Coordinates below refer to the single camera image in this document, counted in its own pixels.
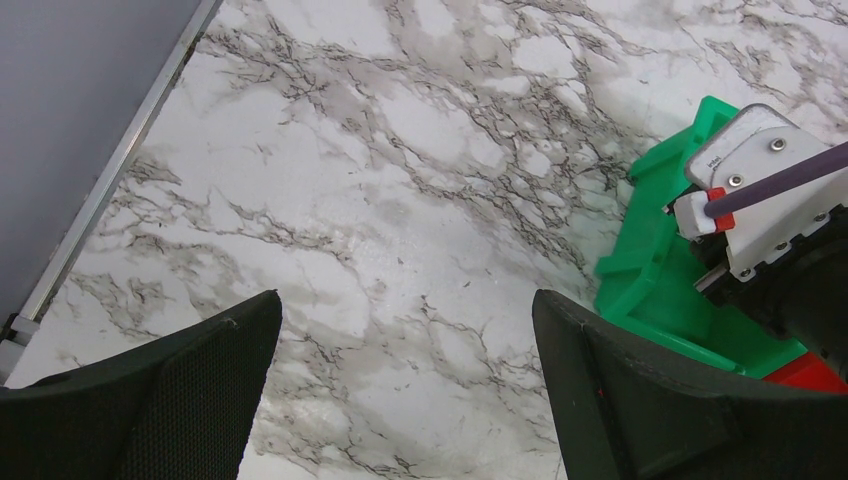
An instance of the green plastic container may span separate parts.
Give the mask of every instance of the green plastic container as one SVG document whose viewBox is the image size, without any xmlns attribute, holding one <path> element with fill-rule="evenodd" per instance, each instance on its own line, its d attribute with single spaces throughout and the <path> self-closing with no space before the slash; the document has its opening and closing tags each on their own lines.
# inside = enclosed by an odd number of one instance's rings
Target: green plastic container
<svg viewBox="0 0 848 480">
<path fill-rule="evenodd" d="M 662 208 L 691 183 L 686 161 L 738 110 L 705 97 L 691 127 L 633 164 L 636 186 L 615 250 L 598 262 L 595 307 L 619 327 L 689 358 L 763 378 L 806 349 L 779 341 L 734 307 L 717 308 L 693 284 L 707 273 Z"/>
</svg>

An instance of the gray wall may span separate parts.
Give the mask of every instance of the gray wall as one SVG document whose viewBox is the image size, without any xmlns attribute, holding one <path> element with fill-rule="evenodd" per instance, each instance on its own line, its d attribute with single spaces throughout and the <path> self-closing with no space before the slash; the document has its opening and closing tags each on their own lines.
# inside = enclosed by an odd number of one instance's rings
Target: gray wall
<svg viewBox="0 0 848 480">
<path fill-rule="evenodd" d="M 199 3 L 0 2 L 0 325 L 26 301 Z"/>
</svg>

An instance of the bolt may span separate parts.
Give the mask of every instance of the bolt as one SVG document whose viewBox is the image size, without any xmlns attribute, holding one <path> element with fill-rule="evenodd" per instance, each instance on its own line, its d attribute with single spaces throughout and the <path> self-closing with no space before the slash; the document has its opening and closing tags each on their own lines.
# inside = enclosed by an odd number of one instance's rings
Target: bolt
<svg viewBox="0 0 848 480">
<path fill-rule="evenodd" d="M 784 148 L 786 148 L 786 140 L 784 140 L 782 138 L 775 138 L 769 144 L 769 148 L 773 152 L 779 152 L 779 151 L 783 150 Z"/>
</svg>

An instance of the purple cable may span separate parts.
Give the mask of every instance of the purple cable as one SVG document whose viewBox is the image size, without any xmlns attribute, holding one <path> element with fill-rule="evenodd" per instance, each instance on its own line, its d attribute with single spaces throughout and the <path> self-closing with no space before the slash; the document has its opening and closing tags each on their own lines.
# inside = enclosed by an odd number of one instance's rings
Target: purple cable
<svg viewBox="0 0 848 480">
<path fill-rule="evenodd" d="M 704 213 L 710 218 L 720 218 L 825 175 L 830 175 L 845 167 L 848 167 L 848 142 L 825 150 L 786 170 L 781 170 L 759 182 L 754 182 L 745 188 L 740 188 L 724 197 L 708 202 L 704 206 Z"/>
</svg>

